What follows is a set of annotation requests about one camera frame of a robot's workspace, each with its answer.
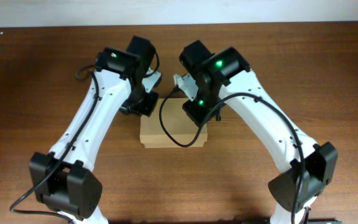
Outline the brown cardboard box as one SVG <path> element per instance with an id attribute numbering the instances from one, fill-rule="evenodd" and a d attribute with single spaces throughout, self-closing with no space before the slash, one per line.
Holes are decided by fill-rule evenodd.
<path id="1" fill-rule="evenodd" d="M 198 127 L 182 109 L 187 98 L 169 98 L 162 110 L 165 129 L 179 143 L 188 144 L 194 138 Z M 146 149 L 178 147 L 163 131 L 159 122 L 159 109 L 163 98 L 160 98 L 154 111 L 148 117 L 140 119 L 140 142 Z"/>

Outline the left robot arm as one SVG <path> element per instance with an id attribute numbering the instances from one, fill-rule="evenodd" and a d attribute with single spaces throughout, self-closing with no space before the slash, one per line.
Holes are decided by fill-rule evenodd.
<path id="1" fill-rule="evenodd" d="M 125 50 L 106 47 L 90 66 L 91 85 L 75 117 L 47 154 L 36 152 L 29 171 L 46 215 L 68 223 L 107 223 L 98 206 L 103 186 L 94 176 L 101 143 L 118 112 L 150 116 L 158 101 L 153 91 L 162 75 L 151 69 L 157 51 L 134 36 Z"/>

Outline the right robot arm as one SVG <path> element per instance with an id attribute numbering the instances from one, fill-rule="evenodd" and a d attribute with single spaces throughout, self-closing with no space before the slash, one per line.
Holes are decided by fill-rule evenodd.
<path id="1" fill-rule="evenodd" d="M 186 68 L 175 75 L 188 101 L 186 115 L 200 128 L 233 109 L 270 153 L 280 174 L 268 183 L 277 205 L 271 223 L 307 223 L 312 203 L 333 179 L 338 159 L 330 143 L 318 144 L 273 101 L 248 61 L 233 47 L 211 53 L 197 40 L 179 56 Z"/>

